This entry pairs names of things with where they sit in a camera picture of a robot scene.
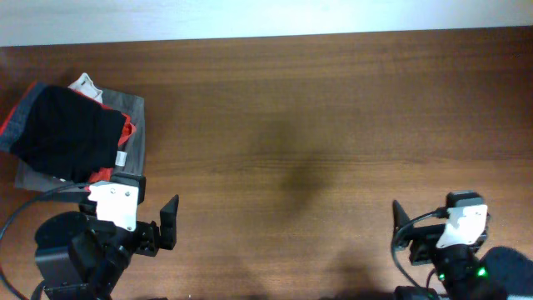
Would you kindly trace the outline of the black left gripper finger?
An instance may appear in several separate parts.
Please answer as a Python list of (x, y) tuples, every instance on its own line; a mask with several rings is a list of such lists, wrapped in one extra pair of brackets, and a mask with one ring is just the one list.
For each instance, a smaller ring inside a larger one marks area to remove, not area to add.
[(143, 175), (135, 175), (125, 172), (118, 172), (111, 175), (112, 183), (120, 183), (123, 185), (132, 186), (138, 188), (138, 197), (137, 203), (141, 204), (144, 202), (145, 191), (146, 191), (146, 178)]
[(165, 250), (172, 250), (177, 242), (177, 210), (179, 196), (176, 194), (160, 210), (160, 246)]

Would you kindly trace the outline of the black leggings red waistband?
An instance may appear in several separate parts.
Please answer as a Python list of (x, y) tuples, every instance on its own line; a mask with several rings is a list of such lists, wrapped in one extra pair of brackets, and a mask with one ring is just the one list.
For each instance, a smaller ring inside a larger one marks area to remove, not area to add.
[(1, 126), (1, 150), (32, 170), (74, 183), (111, 178), (130, 116), (68, 87), (34, 82)]

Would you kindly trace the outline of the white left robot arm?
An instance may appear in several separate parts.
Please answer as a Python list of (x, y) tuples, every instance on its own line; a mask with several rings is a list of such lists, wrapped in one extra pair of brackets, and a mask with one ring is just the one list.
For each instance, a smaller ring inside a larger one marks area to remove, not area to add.
[(118, 173), (83, 187), (64, 186), (47, 200), (78, 209), (44, 222), (35, 233), (35, 262), (42, 275), (32, 298), (109, 299), (134, 255), (154, 257), (177, 242), (179, 197), (161, 209), (158, 222), (137, 219), (143, 175)]

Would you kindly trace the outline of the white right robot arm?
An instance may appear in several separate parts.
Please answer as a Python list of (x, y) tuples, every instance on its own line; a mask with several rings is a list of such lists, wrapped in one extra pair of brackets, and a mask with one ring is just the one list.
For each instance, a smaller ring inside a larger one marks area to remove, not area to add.
[[(409, 218), (392, 202), (391, 256), (411, 283), (396, 287), (395, 299), (531, 299), (532, 260), (510, 247), (494, 247), (483, 258), (476, 254), (488, 238), (488, 206), (473, 191), (450, 192), (446, 205)], [(430, 264), (444, 294), (416, 282), (396, 253), (408, 249), (413, 266)]]

